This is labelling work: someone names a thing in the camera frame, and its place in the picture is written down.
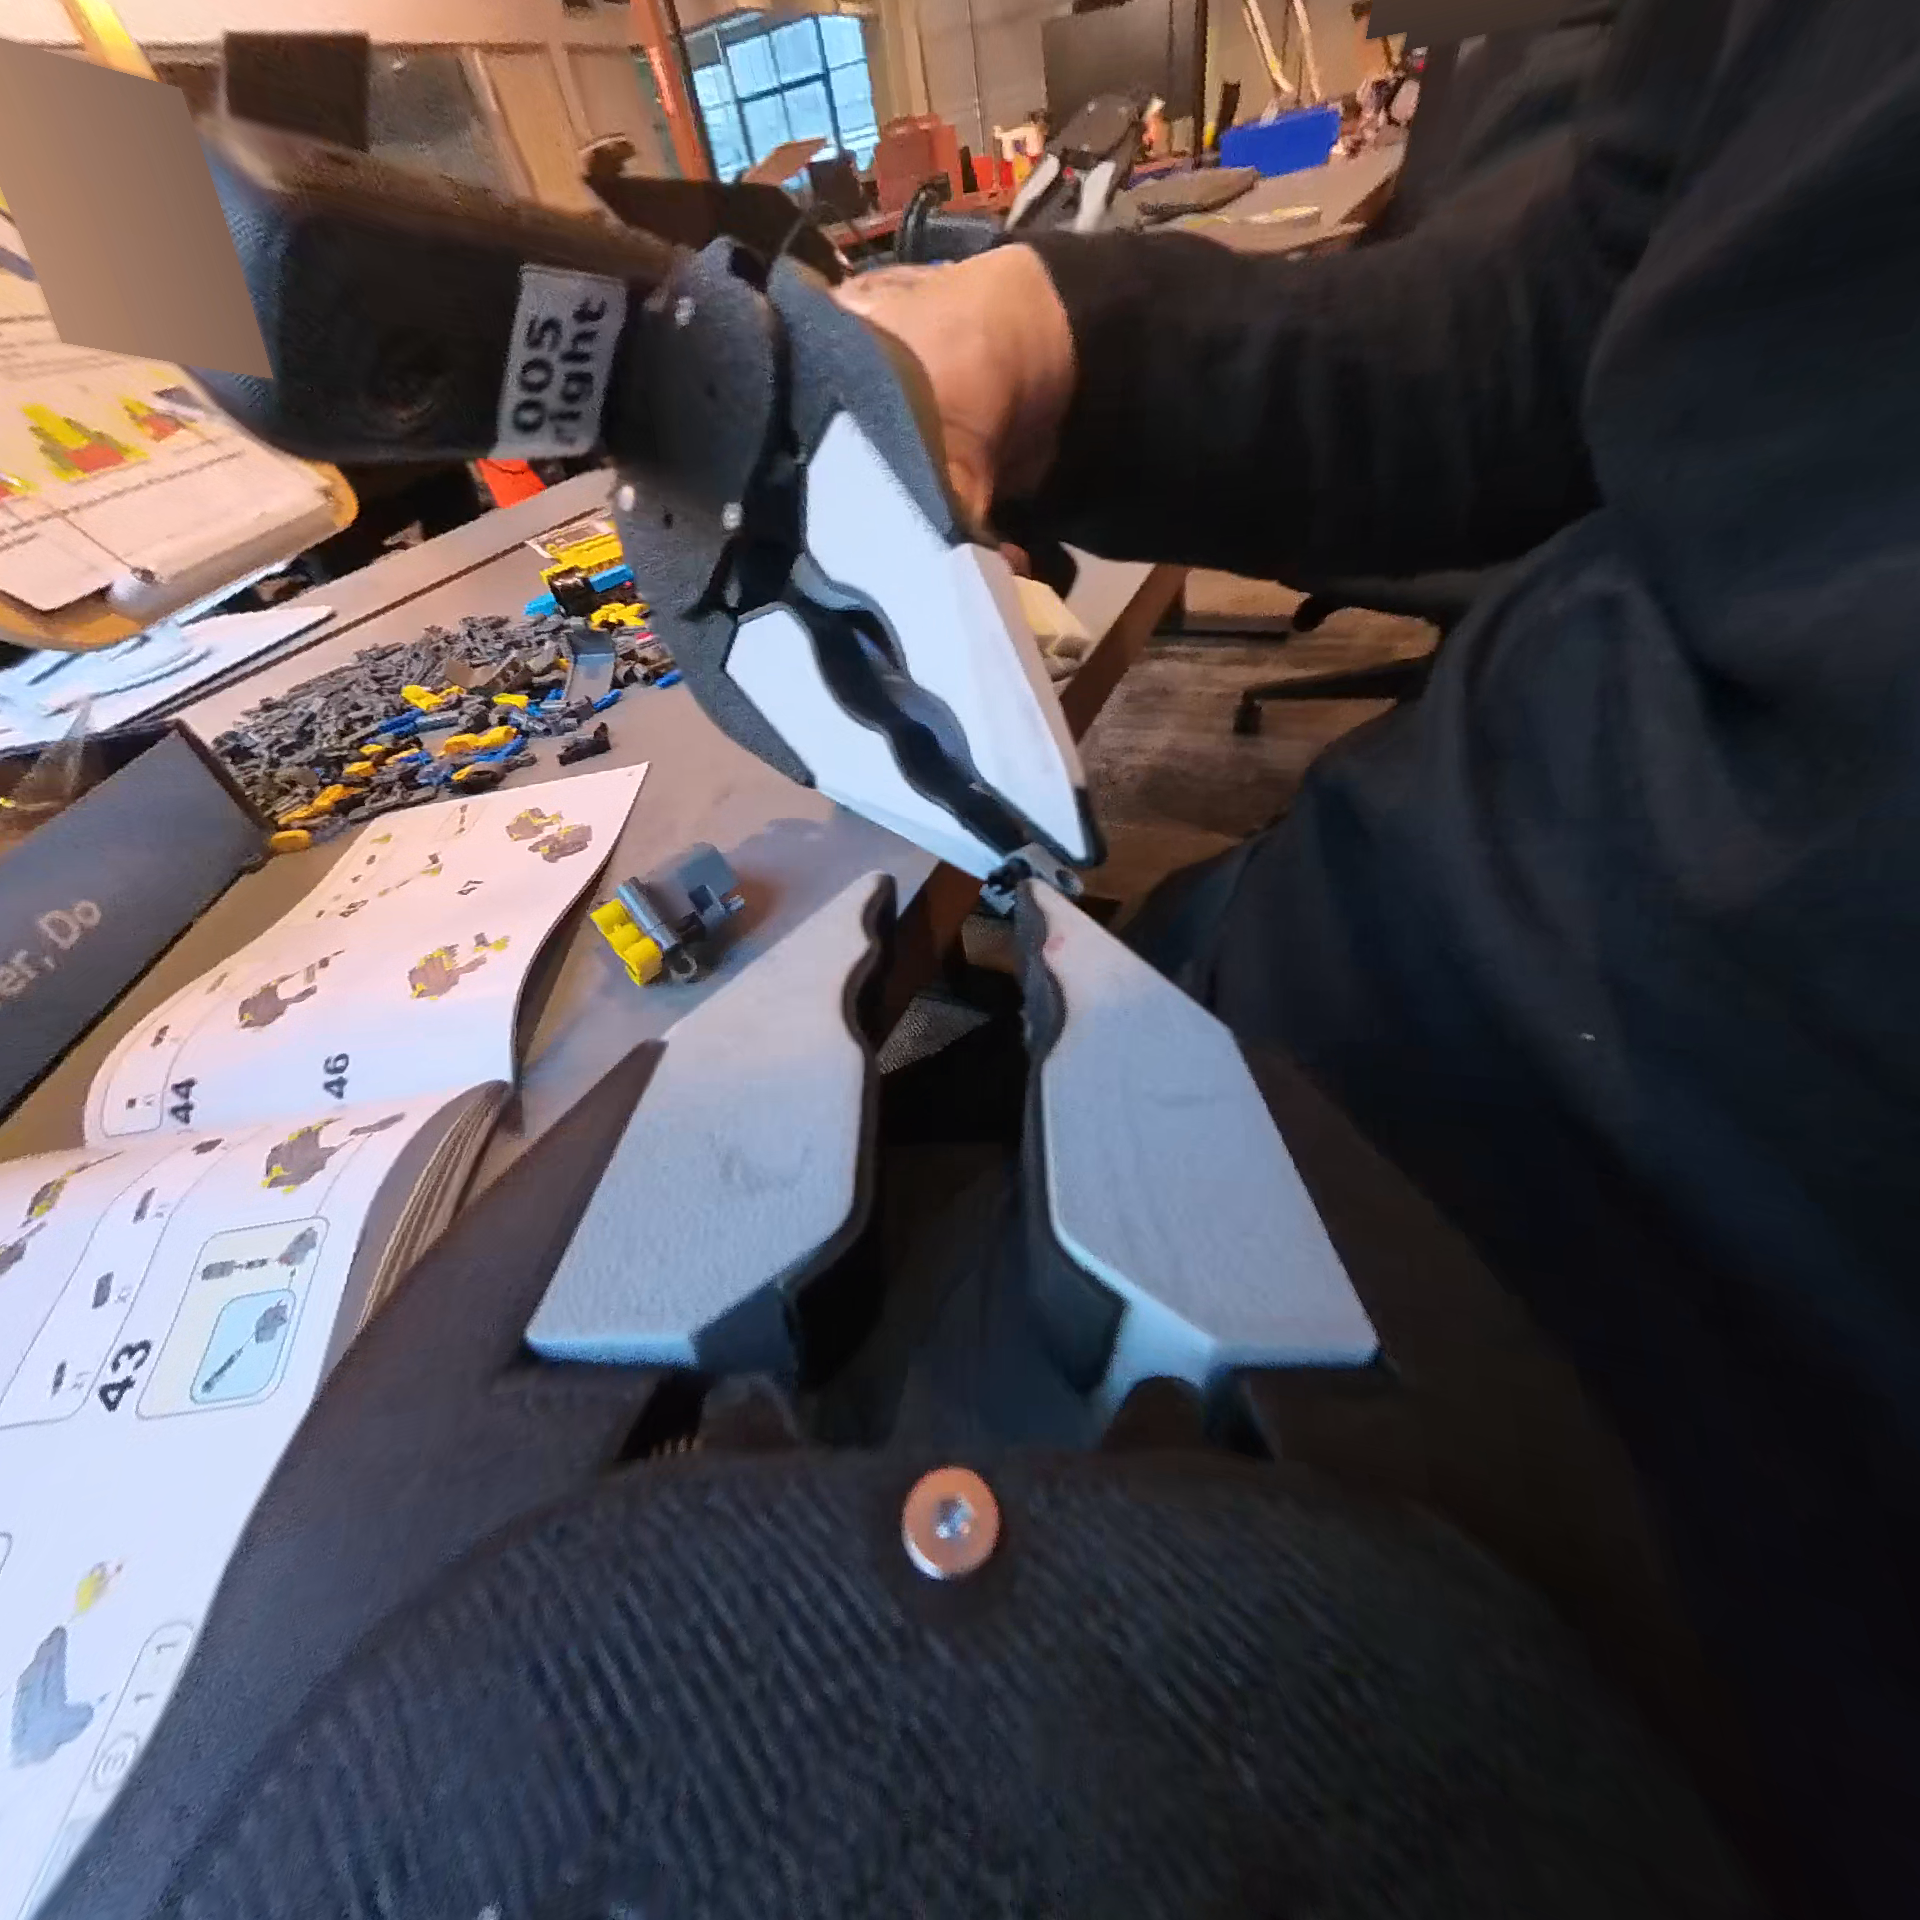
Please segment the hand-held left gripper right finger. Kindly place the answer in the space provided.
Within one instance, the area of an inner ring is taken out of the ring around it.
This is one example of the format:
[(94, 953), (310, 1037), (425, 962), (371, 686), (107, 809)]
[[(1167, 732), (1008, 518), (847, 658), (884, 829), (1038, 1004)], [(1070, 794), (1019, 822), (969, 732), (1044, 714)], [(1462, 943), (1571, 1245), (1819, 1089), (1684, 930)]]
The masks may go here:
[(1016, 891), (1030, 1282), (1089, 1402), (1360, 1372), (1370, 1311), (1232, 1037), (1044, 883)]

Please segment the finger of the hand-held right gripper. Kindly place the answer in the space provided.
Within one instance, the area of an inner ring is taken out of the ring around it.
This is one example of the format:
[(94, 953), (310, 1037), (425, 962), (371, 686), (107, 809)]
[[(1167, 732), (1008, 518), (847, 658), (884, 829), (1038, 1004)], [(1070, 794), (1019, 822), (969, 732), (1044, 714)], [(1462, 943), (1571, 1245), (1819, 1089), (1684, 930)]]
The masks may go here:
[(745, 618), (724, 679), (807, 780), (838, 805), (980, 881), (1027, 852), (1027, 833), (969, 783), (940, 741), (899, 708), (855, 639), (830, 639), (804, 609)]
[(968, 789), (1083, 870), (1102, 851), (1083, 761), (996, 554), (947, 529), (887, 465), (848, 409), (807, 459), (807, 555), (880, 618), (906, 683)]

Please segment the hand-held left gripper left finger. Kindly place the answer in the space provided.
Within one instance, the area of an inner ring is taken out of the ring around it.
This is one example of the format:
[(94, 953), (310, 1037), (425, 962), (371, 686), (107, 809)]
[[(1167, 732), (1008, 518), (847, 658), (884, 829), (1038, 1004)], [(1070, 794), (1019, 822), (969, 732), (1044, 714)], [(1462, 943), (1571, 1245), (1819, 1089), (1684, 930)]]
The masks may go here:
[(874, 990), (897, 883), (862, 874), (679, 1019), (535, 1309), (550, 1359), (828, 1374), (874, 1319)]

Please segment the grey connector with black pin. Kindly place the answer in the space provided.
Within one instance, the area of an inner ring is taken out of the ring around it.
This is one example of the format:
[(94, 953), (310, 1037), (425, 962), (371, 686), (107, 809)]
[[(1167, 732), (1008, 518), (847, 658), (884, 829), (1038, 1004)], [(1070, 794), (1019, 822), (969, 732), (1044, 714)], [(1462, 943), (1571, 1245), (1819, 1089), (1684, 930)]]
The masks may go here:
[(1063, 863), (1040, 846), (1011, 852), (978, 887), (978, 910), (995, 919), (1011, 919), (1018, 913), (1023, 890), (1050, 890), (1070, 902), (1087, 893), (1081, 870)]

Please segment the person's right hand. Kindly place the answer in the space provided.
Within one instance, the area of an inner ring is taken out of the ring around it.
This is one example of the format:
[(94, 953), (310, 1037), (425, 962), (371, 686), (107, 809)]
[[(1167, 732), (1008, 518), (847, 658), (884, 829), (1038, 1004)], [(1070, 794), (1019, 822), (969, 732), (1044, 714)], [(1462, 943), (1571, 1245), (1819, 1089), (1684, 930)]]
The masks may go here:
[(952, 487), (1008, 537), (1048, 481), (1073, 403), (1073, 327), (1027, 244), (848, 278), (840, 305), (911, 349), (931, 386)]

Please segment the grey yellow brick subassembly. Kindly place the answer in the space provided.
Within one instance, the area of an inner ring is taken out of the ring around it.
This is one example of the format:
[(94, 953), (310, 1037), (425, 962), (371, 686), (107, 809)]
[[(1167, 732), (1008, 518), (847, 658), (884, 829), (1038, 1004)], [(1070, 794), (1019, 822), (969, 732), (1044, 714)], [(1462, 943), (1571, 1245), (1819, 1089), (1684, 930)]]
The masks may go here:
[(619, 883), (590, 923), (632, 986), (691, 986), (713, 972), (743, 905), (730, 860), (699, 844), (652, 877)]

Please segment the yellow blue beam assembly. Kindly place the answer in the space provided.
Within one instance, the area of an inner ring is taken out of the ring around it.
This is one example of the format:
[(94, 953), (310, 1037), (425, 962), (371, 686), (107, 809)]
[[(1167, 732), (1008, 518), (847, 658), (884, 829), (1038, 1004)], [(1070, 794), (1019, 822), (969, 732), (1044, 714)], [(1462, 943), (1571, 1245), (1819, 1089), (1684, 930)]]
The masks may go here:
[(599, 630), (641, 630), (650, 606), (641, 597), (611, 516), (582, 516), (531, 541), (542, 587), (526, 618), (575, 618)]

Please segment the black office chair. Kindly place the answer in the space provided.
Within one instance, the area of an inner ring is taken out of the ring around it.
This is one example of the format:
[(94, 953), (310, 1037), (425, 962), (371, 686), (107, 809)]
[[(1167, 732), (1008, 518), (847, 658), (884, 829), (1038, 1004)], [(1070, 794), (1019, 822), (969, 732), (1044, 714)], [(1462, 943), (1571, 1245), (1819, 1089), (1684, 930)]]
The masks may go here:
[(1412, 618), (1432, 626), (1434, 643), (1430, 652), (1424, 657), (1288, 674), (1249, 686), (1238, 699), (1232, 732), (1238, 735), (1257, 735), (1262, 732), (1264, 708), (1272, 703), (1400, 703), (1417, 698), (1434, 673), (1447, 635), (1452, 635), (1459, 620), (1470, 611), (1484, 579), (1484, 569), (1442, 569), (1420, 571), (1406, 579), (1337, 577), (1315, 583), (1288, 618), (1290, 638), (1315, 634), (1336, 613), (1370, 611), (1386, 618)]

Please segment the pile of loose building bricks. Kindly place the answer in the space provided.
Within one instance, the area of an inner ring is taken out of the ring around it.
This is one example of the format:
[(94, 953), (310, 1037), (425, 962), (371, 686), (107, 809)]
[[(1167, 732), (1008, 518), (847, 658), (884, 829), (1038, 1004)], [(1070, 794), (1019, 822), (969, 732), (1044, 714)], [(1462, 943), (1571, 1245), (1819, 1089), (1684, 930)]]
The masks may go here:
[(273, 858), (558, 764), (639, 687), (681, 683), (654, 635), (575, 618), (468, 614), (379, 643), (258, 699), (214, 750), (264, 815)]

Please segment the person's dark top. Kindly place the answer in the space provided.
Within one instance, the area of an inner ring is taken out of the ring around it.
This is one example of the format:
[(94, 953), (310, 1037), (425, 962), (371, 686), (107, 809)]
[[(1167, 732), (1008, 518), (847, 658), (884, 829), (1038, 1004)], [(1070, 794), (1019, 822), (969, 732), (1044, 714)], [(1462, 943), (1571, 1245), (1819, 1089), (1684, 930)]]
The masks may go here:
[(1602, 1386), (1816, 1915), (1916, 1915), (1916, 5), (1634, 5), (1594, 506), (1247, 877)]

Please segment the white building instruction booklet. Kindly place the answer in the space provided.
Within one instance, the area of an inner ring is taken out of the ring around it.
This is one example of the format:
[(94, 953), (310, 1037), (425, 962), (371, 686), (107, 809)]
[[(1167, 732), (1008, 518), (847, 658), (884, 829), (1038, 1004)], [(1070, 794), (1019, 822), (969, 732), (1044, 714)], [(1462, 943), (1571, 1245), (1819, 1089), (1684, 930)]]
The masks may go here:
[(320, 1383), (451, 1223), (647, 772), (361, 829), (130, 1027), (76, 1146), (6, 1164), (6, 1915), (106, 1819)]

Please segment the instruction sheet display stand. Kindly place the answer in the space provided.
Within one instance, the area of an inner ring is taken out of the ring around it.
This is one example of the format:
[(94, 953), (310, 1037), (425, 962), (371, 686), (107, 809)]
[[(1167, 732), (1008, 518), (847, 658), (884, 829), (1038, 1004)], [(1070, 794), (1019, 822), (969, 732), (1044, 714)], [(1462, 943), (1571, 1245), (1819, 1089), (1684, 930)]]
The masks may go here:
[(345, 477), (260, 445), (183, 371), (60, 341), (3, 221), (3, 746), (107, 732), (311, 634), (232, 598), (352, 526)]

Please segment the blue storage crate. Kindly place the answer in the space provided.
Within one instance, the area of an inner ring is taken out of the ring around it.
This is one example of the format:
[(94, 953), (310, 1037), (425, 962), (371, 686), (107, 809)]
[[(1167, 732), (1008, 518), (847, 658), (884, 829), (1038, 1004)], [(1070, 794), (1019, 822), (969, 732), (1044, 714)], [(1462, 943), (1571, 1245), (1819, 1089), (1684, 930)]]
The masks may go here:
[(1343, 130), (1339, 102), (1292, 108), (1272, 118), (1234, 124), (1218, 137), (1218, 162), (1257, 177), (1292, 177), (1329, 162)]

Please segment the dark grey cardboard box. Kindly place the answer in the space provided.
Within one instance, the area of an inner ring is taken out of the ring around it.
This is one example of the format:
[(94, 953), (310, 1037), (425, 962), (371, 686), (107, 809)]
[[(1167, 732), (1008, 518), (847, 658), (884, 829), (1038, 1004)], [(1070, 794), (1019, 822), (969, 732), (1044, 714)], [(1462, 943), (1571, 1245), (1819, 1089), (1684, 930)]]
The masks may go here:
[(178, 721), (78, 753), (64, 805), (6, 806), (3, 1113), (268, 855), (264, 815)]

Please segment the clear plastic bag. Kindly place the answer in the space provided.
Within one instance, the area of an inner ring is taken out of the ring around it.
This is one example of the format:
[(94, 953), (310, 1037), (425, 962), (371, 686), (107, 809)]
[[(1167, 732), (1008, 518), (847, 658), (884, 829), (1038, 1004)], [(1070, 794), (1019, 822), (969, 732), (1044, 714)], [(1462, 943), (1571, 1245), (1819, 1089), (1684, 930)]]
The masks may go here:
[(3, 826), (31, 829), (64, 811), (88, 782), (91, 703), (55, 714), (55, 732), (3, 753)]

